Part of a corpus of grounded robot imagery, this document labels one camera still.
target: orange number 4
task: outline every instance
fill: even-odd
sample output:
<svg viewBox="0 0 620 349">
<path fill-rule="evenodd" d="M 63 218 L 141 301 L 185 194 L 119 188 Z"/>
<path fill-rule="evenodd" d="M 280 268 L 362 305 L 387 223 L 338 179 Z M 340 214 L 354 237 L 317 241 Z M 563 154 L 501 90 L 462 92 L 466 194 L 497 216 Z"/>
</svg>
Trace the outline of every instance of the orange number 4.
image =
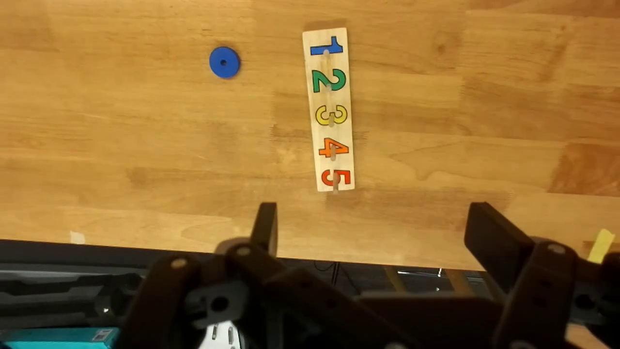
<svg viewBox="0 0 620 349">
<path fill-rule="evenodd" d="M 348 148 L 332 138 L 323 138 L 323 148 L 317 150 L 317 156 L 334 157 L 340 154 L 348 154 Z"/>
</svg>

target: green number 2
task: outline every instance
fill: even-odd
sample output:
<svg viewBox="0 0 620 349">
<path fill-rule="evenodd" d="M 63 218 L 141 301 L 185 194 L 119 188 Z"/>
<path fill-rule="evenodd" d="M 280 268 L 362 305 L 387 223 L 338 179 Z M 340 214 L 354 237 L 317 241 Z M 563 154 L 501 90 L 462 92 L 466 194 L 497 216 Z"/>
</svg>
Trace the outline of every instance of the green number 2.
<svg viewBox="0 0 620 349">
<path fill-rule="evenodd" d="M 346 74 L 342 70 L 332 68 L 331 74 L 334 76 L 334 82 L 329 82 L 329 78 L 323 72 L 311 70 L 311 92 L 319 93 L 321 84 L 325 88 L 331 88 L 331 92 L 338 92 L 346 86 Z"/>
</svg>

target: black mechanical part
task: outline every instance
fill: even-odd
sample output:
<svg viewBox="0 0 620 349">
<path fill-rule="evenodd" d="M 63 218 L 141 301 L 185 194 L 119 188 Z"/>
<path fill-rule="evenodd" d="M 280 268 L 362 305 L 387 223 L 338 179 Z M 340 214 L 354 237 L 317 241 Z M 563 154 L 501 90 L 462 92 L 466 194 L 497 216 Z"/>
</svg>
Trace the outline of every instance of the black mechanical part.
<svg viewBox="0 0 620 349">
<path fill-rule="evenodd" d="M 0 282 L 0 328 L 119 326 L 139 282 L 135 274 Z"/>
<path fill-rule="evenodd" d="M 0 268 L 13 272 L 83 272 L 83 274 L 146 274 L 152 262 L 162 258 L 189 256 L 195 260 L 208 258 L 207 254 L 177 252 L 177 251 L 141 251 L 141 249 L 108 249 L 84 245 L 52 245 L 30 241 L 1 241 L 0 239 Z"/>
<path fill-rule="evenodd" d="M 383 268 L 381 276 L 356 284 L 348 264 L 300 270 L 296 266 L 301 262 L 276 260 L 274 245 L 276 208 L 263 204 L 249 239 L 222 243 L 220 254 L 148 252 L 131 260 L 127 251 L 115 252 L 125 260 L 115 260 L 112 274 L 160 258 L 146 274 L 141 270 L 145 280 L 137 295 L 135 284 L 133 289 L 108 284 L 98 289 L 96 307 L 88 305 L 88 313 L 100 320 L 114 309 L 117 318 L 121 311 L 115 309 L 125 309 L 125 295 L 131 295 L 115 349 L 197 347 L 205 328 L 224 320 L 234 322 L 247 349 L 553 349 L 573 347 L 563 340 L 567 322 L 588 326 L 611 347 L 620 344 L 620 258 L 608 254 L 602 266 L 579 260 L 563 245 L 528 239 L 487 204 L 470 206 L 464 245 L 497 284 L 499 297 L 493 287 L 486 299 L 410 297 L 396 276 L 406 268 Z M 1 258 L 0 264 L 22 262 L 15 254 Z M 88 260 L 86 268 L 106 266 Z M 383 285 L 391 295 L 363 295 L 363 289 Z"/>
</svg>

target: blue number 1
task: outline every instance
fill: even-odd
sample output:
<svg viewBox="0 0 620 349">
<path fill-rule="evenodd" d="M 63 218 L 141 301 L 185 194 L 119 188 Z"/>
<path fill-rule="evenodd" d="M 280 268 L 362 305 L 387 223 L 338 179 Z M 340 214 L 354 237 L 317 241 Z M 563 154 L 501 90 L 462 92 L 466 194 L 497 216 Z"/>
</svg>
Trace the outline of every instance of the blue number 1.
<svg viewBox="0 0 620 349">
<path fill-rule="evenodd" d="M 331 37 L 331 45 L 321 45 L 321 47 L 309 47 L 309 57 L 321 57 L 323 53 L 329 55 L 340 55 L 342 53 L 342 45 L 336 43 L 336 37 Z"/>
</svg>

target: bolt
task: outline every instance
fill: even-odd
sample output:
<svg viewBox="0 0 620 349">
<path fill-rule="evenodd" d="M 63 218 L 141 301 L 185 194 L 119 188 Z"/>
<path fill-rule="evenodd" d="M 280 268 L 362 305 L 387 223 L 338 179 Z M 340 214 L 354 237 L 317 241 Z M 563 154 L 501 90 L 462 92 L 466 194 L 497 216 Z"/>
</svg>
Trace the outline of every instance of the bolt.
<svg viewBox="0 0 620 349">
<path fill-rule="evenodd" d="M 511 342 L 509 349 L 536 349 L 536 347 L 528 342 Z"/>
<path fill-rule="evenodd" d="M 185 258 L 174 258 L 172 262 L 170 262 L 170 268 L 172 270 L 181 270 L 181 268 L 185 268 L 187 266 L 187 260 Z"/>
<path fill-rule="evenodd" d="M 402 344 L 387 344 L 383 349 L 406 349 L 406 346 L 402 346 Z"/>
<path fill-rule="evenodd" d="M 247 247 L 239 247 L 239 249 L 236 249 L 236 256 L 249 256 L 249 249 Z"/>
<path fill-rule="evenodd" d="M 553 254 L 565 254 L 565 249 L 559 245 L 548 245 L 546 251 L 549 251 Z"/>
</svg>

